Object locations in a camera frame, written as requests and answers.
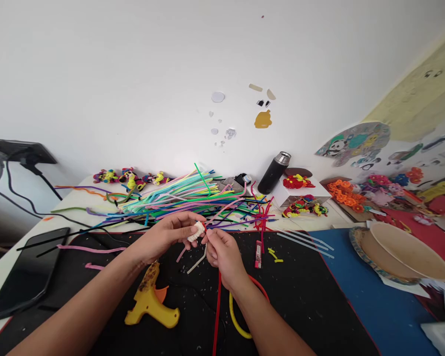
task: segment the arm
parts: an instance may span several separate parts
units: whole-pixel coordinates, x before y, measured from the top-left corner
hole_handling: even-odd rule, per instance
[[[220,230],[208,230],[208,261],[218,267],[222,283],[239,305],[261,356],[307,355],[315,353],[282,319],[262,292],[249,279],[234,238]]]
[[[198,214],[183,212],[162,219],[118,255],[79,293],[18,344],[9,356],[87,355],[114,309],[143,268],[168,248],[197,231]]]

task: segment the yellow glue gun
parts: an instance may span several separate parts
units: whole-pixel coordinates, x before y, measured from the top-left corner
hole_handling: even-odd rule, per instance
[[[155,289],[155,282],[160,273],[160,264],[154,262],[150,265],[140,283],[133,299],[135,307],[127,312],[126,325],[135,325],[140,322],[144,314],[150,314],[167,328],[174,328],[178,324],[179,309],[170,309],[162,303],[167,295],[167,288]]]

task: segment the power outlet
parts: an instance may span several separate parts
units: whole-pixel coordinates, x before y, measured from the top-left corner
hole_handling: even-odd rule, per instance
[[[6,155],[11,155],[15,152],[26,150],[23,153],[14,155],[10,161],[20,162],[21,158],[30,153],[37,155],[36,163],[50,163],[56,164],[57,161],[51,156],[51,153],[41,144],[37,142],[25,142],[14,140],[1,140],[0,139],[0,152]]]

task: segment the smartphone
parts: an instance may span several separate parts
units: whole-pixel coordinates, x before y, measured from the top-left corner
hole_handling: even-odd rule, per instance
[[[25,246],[64,236],[69,228],[61,228],[31,237]],[[41,252],[64,242],[65,238],[22,250],[0,289],[0,319],[9,317],[35,304],[45,293],[59,256],[55,249],[43,256]]]

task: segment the black water bottle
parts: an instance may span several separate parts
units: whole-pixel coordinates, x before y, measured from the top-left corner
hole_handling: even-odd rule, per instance
[[[290,154],[283,151],[274,157],[259,183],[258,190],[261,194],[267,195],[272,192],[284,170],[287,168],[288,163],[290,162],[290,157]]]

